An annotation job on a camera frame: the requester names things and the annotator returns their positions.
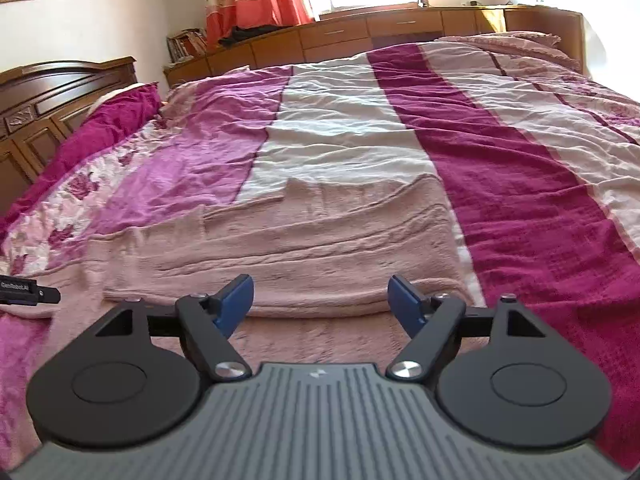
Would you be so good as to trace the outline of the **pink knitted cardigan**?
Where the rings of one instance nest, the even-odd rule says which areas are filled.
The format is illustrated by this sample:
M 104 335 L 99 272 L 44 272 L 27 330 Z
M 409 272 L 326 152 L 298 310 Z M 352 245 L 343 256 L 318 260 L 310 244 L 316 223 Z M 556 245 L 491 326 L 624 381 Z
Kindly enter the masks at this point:
M 249 202 L 198 207 L 144 228 L 96 235 L 42 276 L 62 295 L 40 356 L 51 359 L 120 300 L 170 306 L 240 274 L 255 297 L 232 341 L 250 364 L 375 362 L 406 341 L 390 313 L 399 274 L 420 292 L 468 298 L 442 182 L 292 179 Z

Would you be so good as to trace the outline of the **dark wooden headboard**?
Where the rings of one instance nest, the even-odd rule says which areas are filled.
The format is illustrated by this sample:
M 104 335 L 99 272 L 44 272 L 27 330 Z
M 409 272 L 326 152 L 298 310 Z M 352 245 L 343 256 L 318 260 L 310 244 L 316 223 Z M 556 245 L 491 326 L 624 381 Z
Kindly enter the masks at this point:
M 1 74 L 1 211 L 35 182 L 101 96 L 137 81 L 134 58 L 52 61 Z

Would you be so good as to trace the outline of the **pink striped floral bedspread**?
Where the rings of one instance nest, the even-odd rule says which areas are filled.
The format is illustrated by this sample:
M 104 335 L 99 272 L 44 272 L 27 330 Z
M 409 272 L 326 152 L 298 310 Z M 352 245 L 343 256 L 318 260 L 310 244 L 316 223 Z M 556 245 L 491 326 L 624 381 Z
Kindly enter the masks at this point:
M 385 375 L 405 331 L 385 366 L 250 364 L 246 316 L 252 376 L 208 380 L 184 296 L 120 300 L 43 360 L 61 301 L 2 304 L 27 361 L 1 376 L 2 477 L 637 478 L 639 107 L 539 58 L 436 40 L 182 84 L 12 224 L 1 275 L 54 287 L 91 237 L 292 179 L 426 175 L 469 291 L 430 378 Z

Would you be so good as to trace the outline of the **magenta pillow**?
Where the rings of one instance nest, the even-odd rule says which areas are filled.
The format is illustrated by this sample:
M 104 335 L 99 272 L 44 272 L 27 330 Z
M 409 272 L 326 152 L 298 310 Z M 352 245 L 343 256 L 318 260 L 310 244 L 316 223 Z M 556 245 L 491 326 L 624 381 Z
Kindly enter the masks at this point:
M 13 223 L 40 203 L 62 180 L 94 155 L 124 142 L 152 120 L 162 107 L 158 83 L 133 84 L 98 104 L 58 148 L 36 182 L 14 200 L 1 218 L 1 238 Z

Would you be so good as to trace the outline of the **stack of books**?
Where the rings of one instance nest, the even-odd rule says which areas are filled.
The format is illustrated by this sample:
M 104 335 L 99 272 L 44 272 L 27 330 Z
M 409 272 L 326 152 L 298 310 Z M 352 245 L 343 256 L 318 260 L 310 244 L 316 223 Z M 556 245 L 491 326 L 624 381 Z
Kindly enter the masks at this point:
M 198 28 L 183 29 L 178 34 L 166 38 L 170 60 L 181 63 L 190 58 L 206 55 L 207 41 L 204 32 Z

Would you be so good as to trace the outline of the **dark cloth on cabinet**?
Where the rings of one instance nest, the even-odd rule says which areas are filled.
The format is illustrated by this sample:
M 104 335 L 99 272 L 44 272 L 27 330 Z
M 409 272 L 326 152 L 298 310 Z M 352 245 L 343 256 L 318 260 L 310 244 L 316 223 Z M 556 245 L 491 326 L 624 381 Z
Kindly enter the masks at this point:
M 242 28 L 239 26 L 233 26 L 228 34 L 225 34 L 218 40 L 218 44 L 221 47 L 232 47 L 235 44 L 239 44 L 242 41 L 250 40 L 256 37 L 271 34 L 272 32 L 278 32 L 285 29 L 285 26 L 280 25 L 260 25 L 250 28 Z

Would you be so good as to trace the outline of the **pink knitted blanket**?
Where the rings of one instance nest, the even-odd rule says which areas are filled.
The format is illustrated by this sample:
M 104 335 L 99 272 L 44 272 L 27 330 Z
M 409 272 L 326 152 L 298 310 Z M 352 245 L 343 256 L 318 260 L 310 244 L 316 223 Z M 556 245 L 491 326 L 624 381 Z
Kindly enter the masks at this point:
M 443 36 L 438 41 L 460 42 L 494 53 L 539 58 L 576 73 L 582 72 L 578 60 L 560 50 L 561 37 L 546 32 L 494 32 L 470 36 Z

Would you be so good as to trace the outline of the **wooden window-side cabinet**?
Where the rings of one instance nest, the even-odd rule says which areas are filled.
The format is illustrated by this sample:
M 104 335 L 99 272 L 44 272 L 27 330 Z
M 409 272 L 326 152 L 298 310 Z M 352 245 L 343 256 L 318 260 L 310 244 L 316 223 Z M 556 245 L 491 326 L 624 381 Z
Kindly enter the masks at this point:
M 544 32 L 588 73 L 582 14 L 548 6 L 430 6 L 343 13 L 337 18 L 285 27 L 231 47 L 218 46 L 164 68 L 169 87 L 235 68 L 263 68 L 346 58 L 376 48 L 439 37 L 491 32 Z

